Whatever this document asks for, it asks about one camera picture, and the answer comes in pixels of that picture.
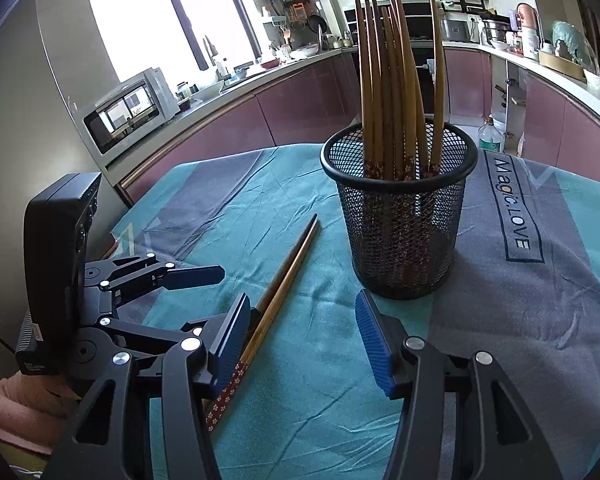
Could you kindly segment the person's left hand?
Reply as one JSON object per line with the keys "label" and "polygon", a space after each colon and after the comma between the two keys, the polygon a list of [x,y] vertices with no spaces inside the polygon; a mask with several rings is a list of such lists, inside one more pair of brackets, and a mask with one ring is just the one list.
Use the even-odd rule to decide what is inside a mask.
{"label": "person's left hand", "polygon": [[9,378],[8,397],[27,408],[57,418],[68,418],[81,402],[64,375],[23,375]]}

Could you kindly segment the pink sleeved forearm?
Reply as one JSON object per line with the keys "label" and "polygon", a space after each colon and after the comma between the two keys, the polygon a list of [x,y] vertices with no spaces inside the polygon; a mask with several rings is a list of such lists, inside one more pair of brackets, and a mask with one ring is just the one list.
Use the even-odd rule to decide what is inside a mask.
{"label": "pink sleeved forearm", "polygon": [[57,418],[10,400],[6,390],[9,378],[0,379],[0,430],[29,443],[52,448],[60,440],[71,415]]}

